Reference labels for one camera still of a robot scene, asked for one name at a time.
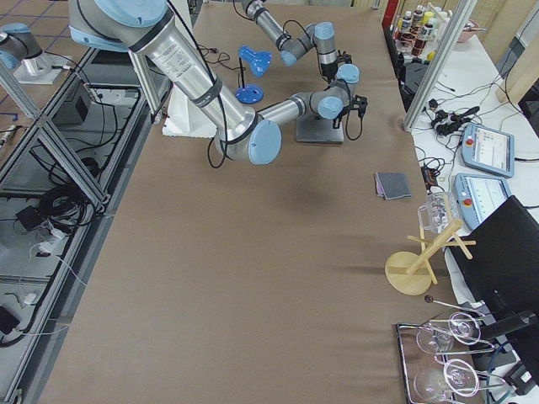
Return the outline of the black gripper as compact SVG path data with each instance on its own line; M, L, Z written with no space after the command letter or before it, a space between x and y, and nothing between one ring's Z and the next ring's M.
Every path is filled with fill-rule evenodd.
M335 79L338 69L339 64L336 61L320 64L321 75L326 82L331 82Z
M345 106L343 110L338 114L336 118L332 120L332 128L333 129L339 129L342 123L342 120L344 120L344 125L347 126L349 119L350 119L350 113L354 108L352 106Z

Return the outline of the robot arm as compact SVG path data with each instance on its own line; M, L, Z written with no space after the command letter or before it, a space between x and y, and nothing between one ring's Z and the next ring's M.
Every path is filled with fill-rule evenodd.
M309 24L303 34L294 38L272 17L263 1L242 1L243 11L274 42L286 66L293 66L311 49L318 54L321 75L328 82L338 71L334 26L331 22Z
M302 37L292 38L262 2L244 1L242 7L275 42L287 66L317 50L328 86L294 94L260 111L241 104L209 68L194 36L176 26L178 14L166 1L71 1L69 28L80 45L148 57L216 126L213 144L224 157L265 165L280 153L280 125L306 113L338 120L351 109L360 69L352 63L339 64L331 23L310 24Z

